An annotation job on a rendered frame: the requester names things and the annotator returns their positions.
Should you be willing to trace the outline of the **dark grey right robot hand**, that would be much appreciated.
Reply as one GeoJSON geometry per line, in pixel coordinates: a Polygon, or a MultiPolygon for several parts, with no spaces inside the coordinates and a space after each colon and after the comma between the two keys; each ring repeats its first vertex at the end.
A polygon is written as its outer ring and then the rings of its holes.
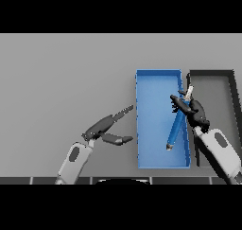
{"type": "Polygon", "coordinates": [[[210,121],[206,118],[204,108],[197,100],[190,97],[189,101],[185,101],[183,98],[174,95],[171,95],[170,98],[174,113],[185,115],[193,129],[200,127],[203,133],[208,132],[210,121]]]}

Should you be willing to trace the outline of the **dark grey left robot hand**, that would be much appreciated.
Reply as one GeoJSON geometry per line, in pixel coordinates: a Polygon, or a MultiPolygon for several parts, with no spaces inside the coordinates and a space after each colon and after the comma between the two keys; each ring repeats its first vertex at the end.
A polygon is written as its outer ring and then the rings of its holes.
{"type": "Polygon", "coordinates": [[[133,106],[130,105],[127,108],[118,112],[116,115],[107,115],[103,117],[102,119],[97,121],[93,126],[91,126],[81,136],[87,142],[101,138],[103,142],[109,143],[115,146],[121,146],[123,144],[130,142],[133,139],[132,136],[119,136],[119,135],[108,133],[108,130],[114,123],[116,123],[119,119],[121,119],[132,109],[133,109],[133,106]]]}

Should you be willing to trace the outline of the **blue pipe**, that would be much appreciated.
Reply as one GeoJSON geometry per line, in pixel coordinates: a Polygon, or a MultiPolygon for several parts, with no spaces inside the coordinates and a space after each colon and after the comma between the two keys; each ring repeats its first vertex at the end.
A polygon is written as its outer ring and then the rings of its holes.
{"type": "Polygon", "coordinates": [[[176,113],[176,116],[171,128],[170,134],[167,139],[167,143],[166,143],[167,150],[173,149],[184,117],[186,115],[189,115],[192,112],[192,110],[189,107],[189,104],[190,104],[193,89],[194,89],[194,86],[190,85],[186,92],[180,91],[180,94],[182,94],[182,97],[176,97],[174,95],[170,96],[173,103],[172,105],[173,112],[176,113]]]}

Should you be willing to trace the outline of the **dark grey bin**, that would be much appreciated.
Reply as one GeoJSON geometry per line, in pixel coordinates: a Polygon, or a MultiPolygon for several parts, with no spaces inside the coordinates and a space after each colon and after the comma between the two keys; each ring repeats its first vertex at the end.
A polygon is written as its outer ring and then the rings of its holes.
{"type": "Polygon", "coordinates": [[[233,70],[190,70],[187,84],[194,86],[198,100],[210,121],[210,129],[220,129],[242,156],[242,112],[233,70]]]}

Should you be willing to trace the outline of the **blue bin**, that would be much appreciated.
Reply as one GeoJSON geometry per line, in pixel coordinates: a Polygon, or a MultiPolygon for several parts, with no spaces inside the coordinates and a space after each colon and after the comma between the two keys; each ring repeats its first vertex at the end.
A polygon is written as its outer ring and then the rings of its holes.
{"type": "Polygon", "coordinates": [[[137,69],[135,78],[138,168],[190,168],[186,119],[182,121],[173,149],[166,149],[176,116],[172,112],[170,96],[180,96],[182,71],[137,69]]]}

